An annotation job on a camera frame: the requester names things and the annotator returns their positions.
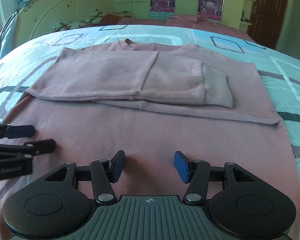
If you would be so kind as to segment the corner shelves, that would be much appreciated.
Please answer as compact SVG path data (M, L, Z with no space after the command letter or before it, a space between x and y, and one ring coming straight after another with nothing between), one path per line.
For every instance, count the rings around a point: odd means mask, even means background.
M250 15L255 1L256 0L244 0L241 21L239 24L240 27L245 27L247 29L249 26L253 25L250 23Z

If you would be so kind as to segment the pink sweater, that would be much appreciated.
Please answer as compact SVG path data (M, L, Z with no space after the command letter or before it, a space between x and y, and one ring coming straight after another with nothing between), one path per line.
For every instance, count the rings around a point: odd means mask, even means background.
M118 150L127 162L117 194L183 195L176 151L213 166L237 163L294 202L289 235L300 239L290 141L253 63L196 44L64 48L3 122L33 125L35 140L54 139L57 148L34 160L31 175L0 181L0 239L10 237L2 206L15 191L67 161L89 165Z

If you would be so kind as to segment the pink checked bedspread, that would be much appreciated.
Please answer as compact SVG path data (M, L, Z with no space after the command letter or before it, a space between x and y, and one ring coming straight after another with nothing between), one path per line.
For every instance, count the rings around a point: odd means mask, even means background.
M189 29L197 29L197 30L203 30L208 31L212 33L222 34L226 36L231 36L235 38L240 38L249 42L255 42L247 33L245 33L242 30L229 27L227 25L223 25L220 23L216 23L213 21L205 21L202 23L190 23L187 21L180 21L180 20L172 20L172 19L166 19L166 20L153 20L153 19L144 19L144 18L134 18L129 23L126 23L124 25L130 25L130 24L143 24L143 25L161 25L161 26L169 26L169 27L181 27L181 28L189 28Z

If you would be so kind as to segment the patterned light blue bedsheet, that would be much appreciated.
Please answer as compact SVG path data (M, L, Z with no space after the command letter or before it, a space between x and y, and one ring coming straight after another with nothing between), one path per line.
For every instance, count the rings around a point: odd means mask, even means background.
M126 38L170 46L195 43L231 59L254 63L284 120L300 179L300 60L247 38L155 25L111 25L46 34L25 42L0 60L0 120L62 48L79 49Z

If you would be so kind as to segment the patterned pillow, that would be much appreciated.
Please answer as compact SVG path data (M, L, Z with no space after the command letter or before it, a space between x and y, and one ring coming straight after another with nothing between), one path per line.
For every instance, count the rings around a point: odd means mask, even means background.
M106 16L106 13L102 12L100 9L96 9L88 18L81 21L71 21L69 23L53 22L52 31L65 31L72 29L81 29L98 26L102 18Z

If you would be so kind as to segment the folded pink cloth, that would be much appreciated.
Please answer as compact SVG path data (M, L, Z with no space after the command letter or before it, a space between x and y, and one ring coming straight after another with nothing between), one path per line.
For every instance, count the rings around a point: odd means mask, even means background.
M169 19L187 21L190 23L202 23L208 21L208 19L202 15L175 15L169 17Z

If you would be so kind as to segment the brown wooden door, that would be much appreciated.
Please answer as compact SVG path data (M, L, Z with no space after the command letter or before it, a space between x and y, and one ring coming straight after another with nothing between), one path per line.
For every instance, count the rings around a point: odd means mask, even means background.
M288 0L255 0L248 35L257 43L275 49L285 20Z

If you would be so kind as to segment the striped brown pillow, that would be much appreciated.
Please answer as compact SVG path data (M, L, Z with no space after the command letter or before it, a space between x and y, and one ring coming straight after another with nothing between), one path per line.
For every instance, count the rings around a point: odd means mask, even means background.
M98 25L124 25L134 20L134 14L131 11L120 11L113 14L105 14L101 17Z

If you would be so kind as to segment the lower right poster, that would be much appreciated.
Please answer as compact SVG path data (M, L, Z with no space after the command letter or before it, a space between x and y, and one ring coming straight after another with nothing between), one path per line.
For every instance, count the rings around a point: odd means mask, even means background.
M197 14L208 20L221 22L222 9L223 0L199 0Z

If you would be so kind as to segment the cream arched headboard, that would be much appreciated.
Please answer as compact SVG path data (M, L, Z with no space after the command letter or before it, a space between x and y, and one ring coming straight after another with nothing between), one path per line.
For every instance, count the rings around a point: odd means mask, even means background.
M31 0L18 13L13 48L51 33L53 22L80 21L97 8L113 12L114 0Z

